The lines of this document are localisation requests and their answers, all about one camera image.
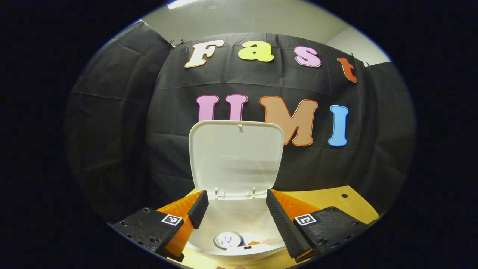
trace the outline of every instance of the blue letter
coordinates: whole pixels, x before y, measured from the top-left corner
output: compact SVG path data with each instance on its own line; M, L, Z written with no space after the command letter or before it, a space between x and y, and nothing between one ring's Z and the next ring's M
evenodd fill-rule
M330 111L334 114L334 132L332 138L329 139L331 146L345 146L347 140L345 139L345 123L348 114L348 108L345 106L333 105Z

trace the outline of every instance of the foam letter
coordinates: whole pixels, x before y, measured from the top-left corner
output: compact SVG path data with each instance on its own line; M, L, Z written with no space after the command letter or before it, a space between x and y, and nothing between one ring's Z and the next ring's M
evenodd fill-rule
M230 105L229 119L232 121L242 120L242 105L247 103L247 96L242 94L230 94L226 96L226 102Z
M287 145L292 135L297 130L297 135L292 140L295 146L308 146L312 144L312 124L318 105L313 100L302 100L291 117L285 102L279 96L264 96L259 103L265 108L267 123L275 123L284 131L284 145Z
M244 60L259 60L261 62L269 62L274 59L271 54L272 47L264 41L247 41L242 44L243 49L239 50L239 57Z
M345 139L345 124L348 114L348 108L345 106L333 105L330 111L334 114L334 132L332 138L329 139L331 146L345 146L347 140Z
M214 105L219 102L216 95L201 95L196 99L199 104L199 121L214 120Z
M315 56L317 55L317 52L313 48L299 46L295 47L294 52L297 55L295 60L300 65L307 67L319 67L322 64L320 59Z
M352 81L353 83L357 82L357 78L352 75L352 70L354 70L354 66L349 64L346 58L337 58L342 64L342 69L344 70L344 74L348 80Z
M206 60L203 59L203 56L206 55L208 58L211 58L211 56L216 51L216 46L222 47L222 45L224 45L223 40L214 40L214 41L209 41L209 42L204 42L204 43L199 43L194 45L193 54L191 55L189 62L187 62L184 65L184 67L185 68L198 67L205 64Z

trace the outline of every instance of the orange letter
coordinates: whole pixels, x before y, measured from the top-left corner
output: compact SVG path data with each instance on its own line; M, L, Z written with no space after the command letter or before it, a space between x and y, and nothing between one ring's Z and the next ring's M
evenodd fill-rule
M190 67L198 67L206 63L206 60L203 59L203 55L205 54L208 58L211 58L211 56L214 54L216 51L216 47L222 47L224 45L223 40L214 40L214 41L209 41L209 42L204 42L204 43L199 43L193 46L193 54L191 55L191 58L189 59L189 62L187 62L184 67L185 68L190 68Z
M354 70L354 66L349 64L346 58L337 58L342 64L342 69L344 70L344 74L348 80L352 81L353 83L357 82L357 78L352 75L352 70Z
M308 146L312 144L312 124L314 123L314 114L318 105L313 100L302 100L295 110L294 115L291 114L285 106L282 97L264 96L259 103L266 110L267 123L275 123L284 131L284 145L287 145L292 135L297 130L297 135L292 140L295 146Z

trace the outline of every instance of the ceiling light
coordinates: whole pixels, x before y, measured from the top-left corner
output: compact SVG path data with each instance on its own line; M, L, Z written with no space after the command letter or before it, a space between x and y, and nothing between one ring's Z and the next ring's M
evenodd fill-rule
M181 6L184 6L184 5L187 5L189 3L192 3L192 2L196 2L198 0L176 0L174 2L171 2L168 4L168 8L169 9L175 9L175 8L179 8Z

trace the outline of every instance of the wall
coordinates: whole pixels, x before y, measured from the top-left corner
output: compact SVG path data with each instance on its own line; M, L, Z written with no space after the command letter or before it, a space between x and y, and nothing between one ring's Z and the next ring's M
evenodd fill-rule
M348 27L338 35L330 39L327 46L336 48L345 53L353 53L354 57L361 60L365 65L375 65L390 62L390 58L367 36L354 27Z

